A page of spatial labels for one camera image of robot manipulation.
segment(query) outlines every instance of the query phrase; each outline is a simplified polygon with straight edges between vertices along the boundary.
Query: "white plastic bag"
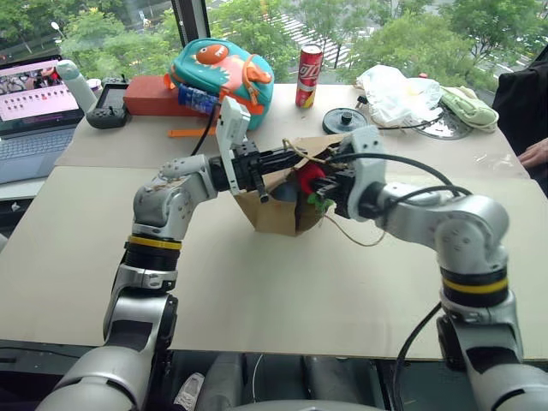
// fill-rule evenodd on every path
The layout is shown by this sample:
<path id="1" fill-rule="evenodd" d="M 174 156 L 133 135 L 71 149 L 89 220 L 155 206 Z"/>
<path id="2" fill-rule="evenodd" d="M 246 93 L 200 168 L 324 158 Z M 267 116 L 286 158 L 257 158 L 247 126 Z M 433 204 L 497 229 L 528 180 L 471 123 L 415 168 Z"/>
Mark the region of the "white plastic bag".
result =
<path id="1" fill-rule="evenodd" d="M 408 79 L 397 68 L 378 64 L 356 82 L 366 92 L 372 119 L 383 126 L 429 122 L 441 114 L 441 108 L 434 109 L 442 97 L 437 81 Z"/>

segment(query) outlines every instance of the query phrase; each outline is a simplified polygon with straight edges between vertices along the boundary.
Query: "black lid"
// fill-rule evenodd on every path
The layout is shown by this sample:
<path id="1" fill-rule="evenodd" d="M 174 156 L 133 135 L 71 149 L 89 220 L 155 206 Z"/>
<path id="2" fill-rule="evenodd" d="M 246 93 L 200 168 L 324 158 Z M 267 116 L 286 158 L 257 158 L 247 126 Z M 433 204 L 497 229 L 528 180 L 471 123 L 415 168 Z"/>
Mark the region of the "black lid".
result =
<path id="1" fill-rule="evenodd" d="M 327 134 L 347 133 L 367 125 L 366 117 L 353 109 L 333 109 L 327 112 L 322 127 Z"/>

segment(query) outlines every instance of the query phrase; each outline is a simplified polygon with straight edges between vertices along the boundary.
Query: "black cable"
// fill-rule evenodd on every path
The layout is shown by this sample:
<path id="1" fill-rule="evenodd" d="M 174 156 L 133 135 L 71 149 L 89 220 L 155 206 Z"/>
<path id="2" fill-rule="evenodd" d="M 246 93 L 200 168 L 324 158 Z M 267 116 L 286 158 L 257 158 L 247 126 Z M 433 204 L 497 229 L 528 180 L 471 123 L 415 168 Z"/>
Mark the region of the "black cable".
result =
<path id="1" fill-rule="evenodd" d="M 217 107 L 220 106 L 220 103 L 215 103 L 213 106 L 213 109 L 211 109 L 211 113 L 209 115 L 209 118 L 207 119 L 207 125 L 205 126 L 204 133 L 201 135 L 200 139 L 198 140 L 198 143 L 196 143 L 196 147 L 192 150 L 191 156 L 195 156 L 200 147 L 202 147 L 202 144 L 204 143 L 204 140 L 207 137 L 207 133 L 209 132 L 209 129 L 211 128 L 211 125 L 213 124 L 213 118 L 215 117 L 215 113 L 217 111 Z"/>
<path id="2" fill-rule="evenodd" d="M 438 178 L 443 184 L 446 186 L 452 186 L 453 183 L 450 181 L 449 178 L 444 176 L 440 171 L 437 171 L 433 167 L 426 165 L 424 163 L 421 163 L 420 161 L 413 160 L 412 158 L 407 157 L 401 157 L 401 156 L 394 156 L 392 154 L 380 154 L 376 152 L 358 152 L 358 153 L 352 153 L 352 154 L 339 154 L 337 156 L 327 158 L 325 161 L 329 163 L 343 163 L 344 161 L 349 160 L 356 160 L 357 158 L 383 158 L 385 160 L 390 161 L 397 161 L 398 163 L 404 163 L 408 165 L 412 165 L 418 169 L 424 170 L 427 173 L 432 174 L 436 178 Z"/>
<path id="3" fill-rule="evenodd" d="M 394 126 L 394 127 L 377 127 L 377 128 L 379 130 L 408 130 L 410 128 L 426 127 L 426 126 L 432 125 L 435 122 L 439 122 L 443 116 L 444 116 L 444 112 L 442 111 L 442 114 L 440 114 L 438 117 L 434 118 L 433 120 L 430 120 L 429 122 L 420 122 L 419 124 L 415 124 L 414 126 Z"/>
<path id="4" fill-rule="evenodd" d="M 453 185 L 434 186 L 434 187 L 422 188 L 420 190 L 415 190 L 412 193 L 405 194 L 402 197 L 398 197 L 397 199 L 394 199 L 394 200 L 390 200 L 387 206 L 383 209 L 383 212 L 384 212 L 383 229 L 386 229 L 390 210 L 392 210 L 397 204 L 402 203 L 403 201 L 409 200 L 410 198 L 416 195 L 430 193 L 433 191 L 452 191 L 453 193 L 457 192 L 464 195 L 472 195 L 472 192 L 470 192 L 466 188 L 453 186 Z M 407 356 L 409 348 L 411 347 L 411 344 L 413 343 L 414 339 L 419 335 L 419 333 L 422 331 L 422 329 L 425 327 L 428 321 L 430 321 L 432 317 L 436 315 L 436 313 L 440 310 L 441 307 L 442 307 L 442 304 L 441 302 L 439 302 L 422 319 L 422 321 L 419 322 L 419 324 L 414 328 L 411 334 L 409 334 L 409 337 L 405 340 L 405 343 L 402 345 L 402 349 L 400 349 L 400 352 L 396 358 L 396 364 L 394 365 L 394 374 L 392 377 L 392 397 L 394 401 L 395 411 L 403 411 L 400 379 L 402 377 L 403 366 L 405 365 L 405 357 Z"/>
<path id="5" fill-rule="evenodd" d="M 32 351 L 34 353 L 54 354 L 54 355 L 59 355 L 60 357 L 67 357 L 67 358 L 76 358 L 76 359 L 80 358 L 79 355 L 63 354 L 63 353 L 58 353 L 57 351 L 51 351 L 49 349 L 41 349 L 41 348 L 0 347 L 0 349 L 15 349 L 18 351 Z"/>
<path id="6" fill-rule="evenodd" d="M 397 355 L 396 364 L 394 365 L 394 374 L 392 376 L 392 397 L 394 400 L 395 411 L 403 411 L 403 403 L 400 391 L 400 379 L 402 377 L 403 366 L 405 365 L 405 357 L 409 351 L 409 347 L 413 343 L 414 339 L 419 335 L 425 325 L 432 319 L 434 315 L 441 309 L 442 303 L 439 302 L 436 306 L 417 324 L 414 330 L 409 334 L 407 340 L 400 349 L 400 353 Z"/>
<path id="7" fill-rule="evenodd" d="M 410 198 L 412 198 L 416 195 L 431 193 L 431 192 L 434 192 L 434 191 L 451 191 L 452 193 L 472 195 L 472 192 L 470 190 L 468 190 L 466 188 L 463 188 L 463 187 L 454 186 L 454 185 L 451 184 L 449 186 L 432 186 L 432 187 L 421 188 L 421 189 L 415 190 L 415 191 L 413 191 L 409 194 L 405 194 L 402 197 L 398 197 L 397 199 L 389 199 L 387 201 L 387 204 L 383 208 L 383 214 L 384 214 L 384 218 L 385 218 L 384 227 L 386 227 L 386 221 L 388 220 L 388 213 L 395 206 L 402 203 L 403 201 L 409 200 Z"/>

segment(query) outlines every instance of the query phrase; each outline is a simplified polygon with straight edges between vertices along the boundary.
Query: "crosswalk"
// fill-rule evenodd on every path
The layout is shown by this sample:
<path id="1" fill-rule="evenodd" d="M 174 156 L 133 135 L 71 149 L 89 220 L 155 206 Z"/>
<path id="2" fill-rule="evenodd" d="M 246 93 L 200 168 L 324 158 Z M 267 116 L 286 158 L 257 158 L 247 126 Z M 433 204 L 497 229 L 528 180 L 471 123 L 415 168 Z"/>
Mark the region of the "crosswalk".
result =
<path id="1" fill-rule="evenodd" d="M 305 45 L 308 43 L 315 43 L 319 46 L 323 45 L 323 40 L 320 38 L 320 36 L 318 36 L 318 34 L 316 34 L 313 30 L 307 30 L 302 22 L 288 15 L 280 15 L 279 17 L 273 18 L 272 21 L 281 21 L 283 23 L 283 27 L 285 28 L 286 33 L 298 45 Z M 339 53 L 337 67 L 348 67 L 349 53 L 350 49 L 342 45 Z M 327 41 L 325 42 L 324 63 L 329 62 L 331 65 L 334 65 L 336 59 L 337 44 L 333 40 L 327 39 Z"/>

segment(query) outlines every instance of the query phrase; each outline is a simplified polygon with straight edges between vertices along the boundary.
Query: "person's hand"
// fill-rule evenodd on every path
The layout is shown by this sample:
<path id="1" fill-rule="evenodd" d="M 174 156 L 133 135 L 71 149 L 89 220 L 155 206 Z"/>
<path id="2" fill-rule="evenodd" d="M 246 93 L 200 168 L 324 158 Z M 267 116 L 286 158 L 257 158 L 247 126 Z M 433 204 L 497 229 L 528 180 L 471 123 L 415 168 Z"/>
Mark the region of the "person's hand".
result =
<path id="1" fill-rule="evenodd" d="M 531 169 L 537 165 L 548 163 L 548 138 L 529 146 L 527 150 L 518 157 L 523 167 Z"/>

